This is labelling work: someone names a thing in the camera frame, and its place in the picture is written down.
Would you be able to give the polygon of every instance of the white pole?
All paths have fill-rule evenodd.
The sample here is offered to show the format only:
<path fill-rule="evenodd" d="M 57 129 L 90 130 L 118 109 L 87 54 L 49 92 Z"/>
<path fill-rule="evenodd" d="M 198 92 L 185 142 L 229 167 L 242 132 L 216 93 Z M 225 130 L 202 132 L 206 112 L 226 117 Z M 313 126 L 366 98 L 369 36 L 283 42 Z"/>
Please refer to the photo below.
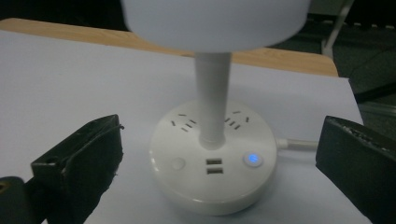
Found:
<path fill-rule="evenodd" d="M 206 149 L 224 145 L 224 117 L 231 53 L 195 53 L 200 142 Z"/>

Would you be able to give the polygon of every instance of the blue led light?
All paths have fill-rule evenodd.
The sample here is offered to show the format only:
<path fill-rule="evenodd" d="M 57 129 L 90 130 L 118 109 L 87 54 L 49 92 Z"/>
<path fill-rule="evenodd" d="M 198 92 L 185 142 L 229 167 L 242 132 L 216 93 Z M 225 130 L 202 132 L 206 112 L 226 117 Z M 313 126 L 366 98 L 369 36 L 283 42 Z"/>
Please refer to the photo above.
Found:
<path fill-rule="evenodd" d="M 250 155 L 248 155 L 248 159 L 249 159 L 249 161 L 256 163 L 259 161 L 260 158 L 256 154 L 250 154 Z"/>

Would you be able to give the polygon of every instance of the power cord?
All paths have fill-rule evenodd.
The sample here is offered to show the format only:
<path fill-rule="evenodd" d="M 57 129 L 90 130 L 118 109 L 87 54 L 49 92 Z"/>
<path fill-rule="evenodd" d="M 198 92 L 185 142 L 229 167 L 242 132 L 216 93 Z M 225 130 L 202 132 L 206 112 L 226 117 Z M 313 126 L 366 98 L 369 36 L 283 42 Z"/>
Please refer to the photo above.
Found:
<path fill-rule="evenodd" d="M 304 151 L 307 150 L 313 151 L 318 149 L 318 142 L 287 139 L 287 138 L 277 138 L 276 147 L 277 149 L 296 149 L 296 150 L 304 150 Z"/>

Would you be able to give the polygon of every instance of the round power strip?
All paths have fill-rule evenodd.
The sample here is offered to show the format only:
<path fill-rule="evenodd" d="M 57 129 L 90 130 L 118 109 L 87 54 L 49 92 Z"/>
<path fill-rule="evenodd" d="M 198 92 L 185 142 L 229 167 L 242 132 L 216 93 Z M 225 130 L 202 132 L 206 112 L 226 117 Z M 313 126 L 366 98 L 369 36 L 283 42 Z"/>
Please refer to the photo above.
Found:
<path fill-rule="evenodd" d="M 158 124 L 150 157 L 164 194 L 192 212 L 221 216 L 260 199 L 276 167 L 276 140 L 257 113 L 227 106 L 224 146 L 208 150 L 199 141 L 197 102 L 181 105 Z"/>

